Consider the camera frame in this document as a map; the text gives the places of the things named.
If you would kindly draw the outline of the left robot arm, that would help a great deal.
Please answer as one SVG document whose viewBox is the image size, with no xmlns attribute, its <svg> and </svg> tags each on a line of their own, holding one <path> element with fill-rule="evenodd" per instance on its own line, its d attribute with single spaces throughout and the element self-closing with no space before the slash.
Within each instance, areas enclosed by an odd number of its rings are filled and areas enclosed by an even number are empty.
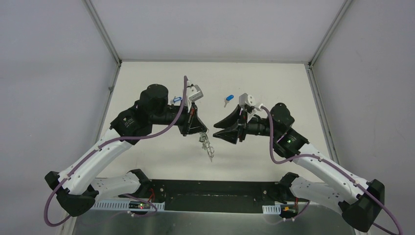
<svg viewBox="0 0 415 235">
<path fill-rule="evenodd" d="M 148 178 L 139 170 L 113 178 L 99 178 L 99 173 L 116 157 L 140 140 L 153 136 L 154 125 L 177 126 L 182 136 L 205 132 L 198 118 L 196 101 L 203 97 L 198 85 L 187 83 L 179 106 L 168 100 L 168 89 L 149 85 L 139 99 L 118 114 L 101 139 L 79 160 L 61 172 L 45 176 L 60 206 L 72 217 L 87 212 L 96 202 L 132 193 L 143 198 L 149 193 Z"/>
</svg>

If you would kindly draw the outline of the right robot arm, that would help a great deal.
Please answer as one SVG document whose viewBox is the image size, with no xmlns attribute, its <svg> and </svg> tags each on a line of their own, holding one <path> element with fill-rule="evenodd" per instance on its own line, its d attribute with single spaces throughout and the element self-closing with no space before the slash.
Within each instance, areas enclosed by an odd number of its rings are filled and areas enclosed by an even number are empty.
<svg viewBox="0 0 415 235">
<path fill-rule="evenodd" d="M 294 118 L 284 103 L 266 110 L 267 117 L 255 114 L 250 106 L 237 106 L 234 111 L 217 122 L 213 134 L 236 144 L 247 135 L 267 136 L 270 155 L 279 155 L 281 161 L 293 162 L 321 179 L 312 183 L 289 172 L 277 184 L 279 201 L 293 197 L 316 202 L 340 214 L 356 230 L 368 232 L 385 203 L 385 186 L 380 181 L 366 180 L 326 158 L 307 138 L 292 127 Z"/>
</svg>

